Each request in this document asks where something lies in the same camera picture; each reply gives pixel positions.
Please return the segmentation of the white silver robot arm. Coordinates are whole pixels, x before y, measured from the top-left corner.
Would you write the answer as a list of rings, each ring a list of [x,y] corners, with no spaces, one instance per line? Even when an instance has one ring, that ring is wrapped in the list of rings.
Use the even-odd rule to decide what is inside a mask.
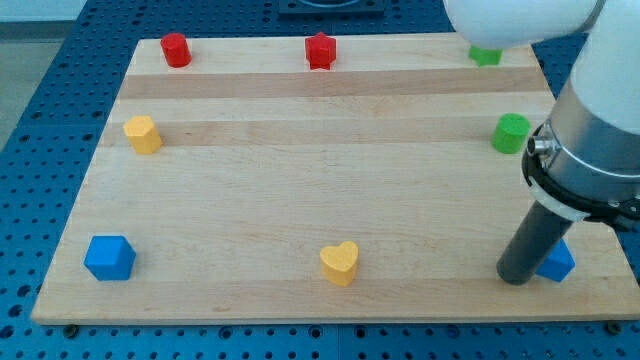
[[[588,35],[523,173],[534,197],[573,221],[639,223],[639,3],[449,0],[456,32],[486,50]]]

